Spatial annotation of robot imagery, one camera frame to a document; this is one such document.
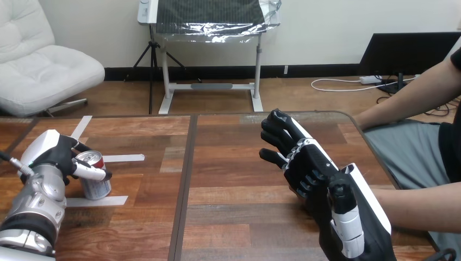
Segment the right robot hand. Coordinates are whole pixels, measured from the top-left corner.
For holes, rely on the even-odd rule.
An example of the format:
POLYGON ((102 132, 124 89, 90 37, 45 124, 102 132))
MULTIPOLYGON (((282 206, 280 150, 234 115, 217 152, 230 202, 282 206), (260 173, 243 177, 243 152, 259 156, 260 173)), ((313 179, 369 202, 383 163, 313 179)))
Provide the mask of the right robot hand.
POLYGON ((356 164, 337 167, 294 118, 275 109, 261 123, 261 159, 276 164, 319 228, 328 260, 395 260, 391 224, 356 164))

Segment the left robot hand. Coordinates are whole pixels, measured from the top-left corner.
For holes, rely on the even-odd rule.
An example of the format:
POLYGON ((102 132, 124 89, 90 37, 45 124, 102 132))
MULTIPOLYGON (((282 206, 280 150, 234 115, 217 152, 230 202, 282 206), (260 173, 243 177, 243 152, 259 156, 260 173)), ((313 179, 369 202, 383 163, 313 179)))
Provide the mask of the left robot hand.
POLYGON ((76 158, 76 152, 86 151, 91 151, 91 148, 71 136, 50 129, 27 147, 20 161, 31 169, 43 164, 52 165, 62 173, 65 185, 70 182, 68 176, 74 179, 110 180, 113 175, 110 171, 100 170, 76 158))

